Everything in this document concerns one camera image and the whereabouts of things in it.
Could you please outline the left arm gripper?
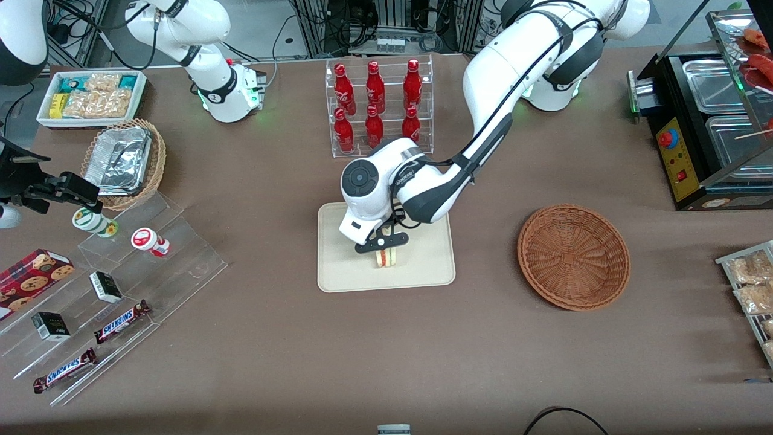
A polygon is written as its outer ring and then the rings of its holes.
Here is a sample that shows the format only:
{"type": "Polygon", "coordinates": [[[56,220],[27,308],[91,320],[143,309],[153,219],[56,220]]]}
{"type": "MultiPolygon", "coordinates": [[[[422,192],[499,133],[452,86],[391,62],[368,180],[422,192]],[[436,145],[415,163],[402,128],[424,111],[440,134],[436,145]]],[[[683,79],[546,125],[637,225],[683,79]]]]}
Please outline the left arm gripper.
{"type": "Polygon", "coordinates": [[[358,254],[372,253],[373,251],[390,250],[408,244],[409,235],[405,232],[373,232],[384,225],[388,218],[387,208],[366,210],[353,205],[346,207],[346,212],[339,230],[352,242],[355,242],[355,251],[358,254]]]}

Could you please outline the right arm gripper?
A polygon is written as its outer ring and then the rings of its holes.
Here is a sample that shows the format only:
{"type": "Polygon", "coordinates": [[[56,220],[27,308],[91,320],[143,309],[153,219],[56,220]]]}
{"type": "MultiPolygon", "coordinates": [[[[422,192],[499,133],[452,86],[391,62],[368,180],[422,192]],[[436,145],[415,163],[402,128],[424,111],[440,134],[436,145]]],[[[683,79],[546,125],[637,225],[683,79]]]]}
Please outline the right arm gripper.
{"type": "Polygon", "coordinates": [[[100,204],[100,189],[96,185],[72,172],[61,173],[56,184],[46,182],[48,176],[39,163],[50,161],[50,157],[23,149],[7,138],[1,141],[2,203],[25,207],[37,214],[47,214],[50,200],[57,195],[73,204],[100,204]]]}

